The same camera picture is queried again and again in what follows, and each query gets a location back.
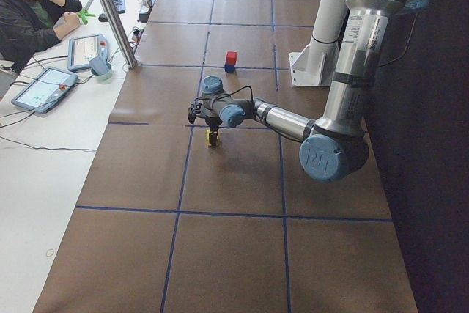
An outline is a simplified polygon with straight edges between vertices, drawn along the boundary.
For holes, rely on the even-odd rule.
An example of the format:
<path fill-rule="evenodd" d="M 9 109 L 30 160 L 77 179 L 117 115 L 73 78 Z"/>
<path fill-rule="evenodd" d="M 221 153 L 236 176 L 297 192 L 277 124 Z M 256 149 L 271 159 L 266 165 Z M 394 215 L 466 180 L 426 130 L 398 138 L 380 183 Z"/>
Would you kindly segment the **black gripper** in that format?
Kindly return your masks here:
<path fill-rule="evenodd" d="M 218 129 L 221 125 L 221 119 L 219 117 L 205 117 L 204 120 L 209 126 L 210 146 L 217 146 L 218 145 Z"/>

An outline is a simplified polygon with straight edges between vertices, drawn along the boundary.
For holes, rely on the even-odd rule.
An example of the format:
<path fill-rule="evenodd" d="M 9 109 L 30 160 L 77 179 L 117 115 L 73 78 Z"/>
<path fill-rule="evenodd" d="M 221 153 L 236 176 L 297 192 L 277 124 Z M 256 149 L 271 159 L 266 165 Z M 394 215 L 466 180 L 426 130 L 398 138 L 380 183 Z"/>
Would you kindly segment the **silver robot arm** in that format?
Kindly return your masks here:
<path fill-rule="evenodd" d="M 363 107 L 374 85 L 385 31 L 392 17 L 418 12 L 429 0 L 320 0 L 310 43 L 290 55 L 295 86 L 329 89 L 323 115 L 309 119 L 255 97 L 237 99 L 218 76 L 207 76 L 188 109 L 188 121 L 202 118 L 215 145 L 220 125 L 257 121 L 300 144 L 300 165 L 315 180 L 341 180 L 367 161 L 361 127 Z"/>

